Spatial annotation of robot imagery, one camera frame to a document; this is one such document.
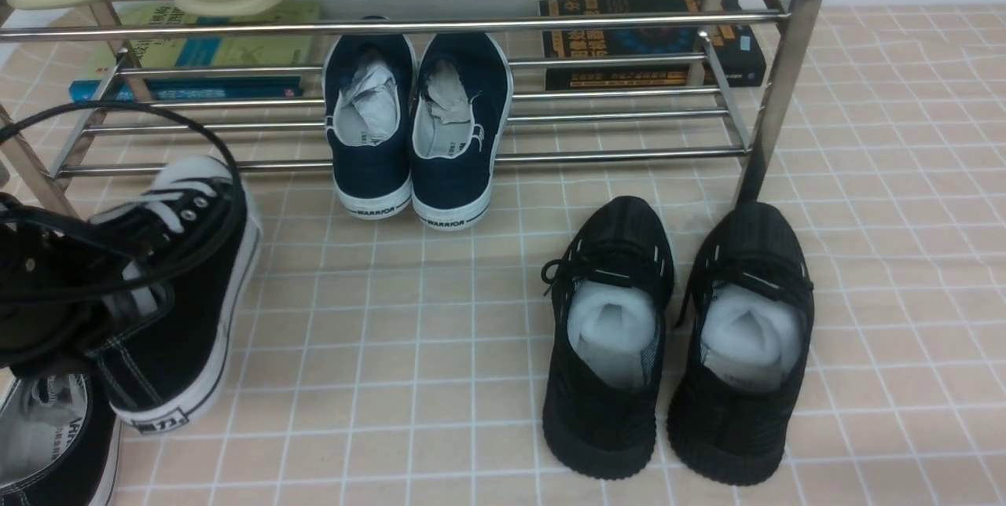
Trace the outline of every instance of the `book cover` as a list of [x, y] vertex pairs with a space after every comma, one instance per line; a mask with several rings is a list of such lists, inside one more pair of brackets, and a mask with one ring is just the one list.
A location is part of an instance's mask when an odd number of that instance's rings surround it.
[[[723, 9], [737, 11], [737, 0], [723, 0]], [[622, 12], [698, 12], [700, 0], [548, 0], [540, 4], [544, 16], [613, 15]], [[546, 30], [545, 55], [553, 58], [592, 58], [602, 55], [673, 54], [694, 50], [696, 27], [656, 29]], [[713, 32], [713, 46], [726, 78], [734, 88], [759, 87], [765, 79], [766, 59], [748, 25], [723, 25]], [[706, 83], [713, 83], [706, 68]], [[574, 88], [647, 88], [685, 85], [687, 64], [649, 66], [572, 66], [548, 68], [547, 91]]]
[[[195, 16], [170, 4], [137, 5], [120, 12], [123, 25], [211, 25], [212, 23], [310, 23], [319, 20], [319, 2], [288, 1], [255, 16]], [[173, 66], [291, 66], [308, 62], [314, 36], [194, 37], [132, 41], [144, 68]], [[73, 102], [87, 101], [98, 90], [105, 73], [115, 65], [115, 55], [105, 43], [70, 85]], [[301, 76], [212, 76], [155, 78], [147, 80], [156, 99], [283, 98], [302, 96]], [[133, 99], [123, 85], [117, 99]]]

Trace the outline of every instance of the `canvas shoe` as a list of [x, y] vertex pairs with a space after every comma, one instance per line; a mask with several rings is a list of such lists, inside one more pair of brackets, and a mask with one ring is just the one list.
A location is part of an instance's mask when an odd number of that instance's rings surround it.
[[[156, 267], [202, 248], [235, 194], [244, 194], [247, 209], [219, 250], [156, 288], [104, 300], [119, 326], [88, 354], [112, 407], [141, 433], [181, 428], [223, 391], [234, 309], [259, 257], [262, 218], [252, 194], [235, 187], [226, 166], [208, 156], [170, 163], [136, 201], [91, 218], [104, 230], [149, 242], [149, 265]], [[121, 261], [89, 262], [91, 273], [141, 276], [142, 269], [122, 269]]]
[[420, 65], [412, 208], [434, 229], [471, 227], [489, 209], [513, 100], [503, 48], [485, 33], [438, 34]]
[[412, 197], [408, 115], [415, 51], [402, 34], [346, 34], [325, 59], [325, 137], [339, 201], [360, 219], [399, 213]]
[[121, 427], [88, 376], [16, 380], [0, 405], [0, 505], [106, 506]]

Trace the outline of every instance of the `stainless steel shoe rack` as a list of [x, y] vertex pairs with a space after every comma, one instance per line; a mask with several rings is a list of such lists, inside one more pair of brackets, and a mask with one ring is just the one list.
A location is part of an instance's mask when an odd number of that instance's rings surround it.
[[[543, 126], [543, 124], [604, 124], [606, 122], [681, 121], [719, 119], [732, 136], [728, 145], [706, 148], [632, 149], [632, 151], [579, 151], [540, 154], [500, 155], [500, 165], [529, 165], [529, 163], [596, 163], [619, 161], [655, 161], [669, 159], [741, 158], [743, 171], [737, 186], [736, 201], [753, 200], [769, 166], [783, 126], [783, 117], [789, 108], [797, 77], [814, 24], [821, 8], [821, 0], [765, 0], [766, 9], [743, 12], [679, 12], [678, 14], [636, 14], [604, 16], [528, 16], [525, 19], [471, 19], [471, 20], [326, 20], [320, 23], [241, 23], [241, 25], [193, 25], [172, 27], [123, 27], [112, 2], [170, 1], [170, 0], [109, 0], [91, 4], [97, 27], [29, 27], [29, 29], [0, 29], [3, 43], [21, 41], [107, 41], [119, 55], [115, 68], [99, 85], [96, 98], [115, 96], [120, 85], [129, 85], [134, 96], [143, 102], [152, 102], [146, 80], [152, 78], [214, 76], [214, 75], [279, 75], [280, 73], [319, 73], [320, 64], [306, 66], [249, 66], [249, 68], [198, 68], [198, 69], [141, 69], [138, 68], [130, 40], [151, 37], [239, 36], [240, 34], [386, 34], [386, 33], [438, 33], [460, 30], [599, 30], [609, 27], [682, 27], [698, 26], [696, 50], [685, 54], [645, 55], [645, 57], [597, 57], [582, 59], [517, 58], [514, 68], [544, 68], [544, 66], [617, 66], [627, 64], [654, 64], [654, 62], [683, 62], [692, 66], [691, 80], [697, 85], [683, 88], [640, 88], [639, 90], [603, 90], [567, 92], [531, 92], [517, 94], [515, 103], [541, 103], [547, 101], [581, 101], [581, 99], [647, 98], [672, 99], [675, 97], [707, 96], [714, 98], [713, 108], [657, 112], [585, 112], [565, 115], [514, 116], [509, 126]], [[707, 9], [718, 9], [718, 2], [708, 1]], [[6, 22], [12, 10], [6, 0], [0, 2], [0, 20]], [[747, 130], [740, 117], [723, 70], [707, 34], [708, 27], [730, 23], [775, 23], [780, 32], [769, 79], [758, 118]], [[701, 85], [703, 63], [715, 76], [715, 85]], [[322, 106], [323, 99], [229, 99], [218, 102], [160, 102], [156, 106], [187, 111], [210, 109], [286, 108], [287, 106]], [[14, 138], [2, 147], [3, 153], [27, 187], [46, 208], [74, 213], [64, 195], [72, 178], [87, 176], [125, 176], [156, 173], [161, 166], [155, 163], [119, 163], [118, 165], [88, 165], [82, 163], [90, 145], [100, 136], [171, 135], [186, 133], [187, 129], [175, 124], [105, 124], [105, 113], [96, 111], [80, 117], [70, 137], [57, 155], [55, 162], [46, 168], [24, 138]], [[0, 109], [0, 122], [8, 122], [7, 113]], [[218, 134], [259, 133], [259, 131], [313, 131], [320, 129], [321, 120], [291, 122], [209, 123], [206, 127]], [[241, 163], [246, 172], [291, 172], [292, 170], [329, 170], [331, 161], [291, 160], [253, 161]]]

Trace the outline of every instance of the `black knit sneaker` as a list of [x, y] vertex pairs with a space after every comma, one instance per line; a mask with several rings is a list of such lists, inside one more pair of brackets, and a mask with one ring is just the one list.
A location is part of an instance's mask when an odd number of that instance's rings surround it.
[[671, 400], [671, 448], [728, 485], [766, 481], [783, 459], [814, 324], [797, 234], [773, 206], [745, 203], [720, 220], [692, 266], [695, 323]]
[[[554, 268], [552, 277], [549, 271]], [[615, 198], [541, 270], [555, 312], [542, 424], [552, 454], [577, 473], [622, 479], [657, 441], [671, 245], [644, 200]]]

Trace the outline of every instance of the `black canvas shoe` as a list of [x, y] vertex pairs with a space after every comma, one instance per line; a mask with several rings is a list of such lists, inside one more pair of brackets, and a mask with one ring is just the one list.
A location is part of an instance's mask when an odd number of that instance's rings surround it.
[[120, 426], [90, 377], [15, 381], [0, 406], [0, 505], [106, 506]]
[[[261, 216], [252, 195], [233, 186], [222, 163], [194, 156], [162, 170], [137, 201], [91, 219], [152, 244], [149, 264], [155, 268], [202, 248], [231, 209], [234, 194], [244, 194], [247, 212], [206, 262], [159, 288], [105, 299], [122, 325], [89, 355], [112, 407], [141, 433], [181, 428], [222, 392], [234, 309], [260, 251]], [[143, 273], [132, 265], [110, 270], [107, 259], [90, 264], [96, 276]]]

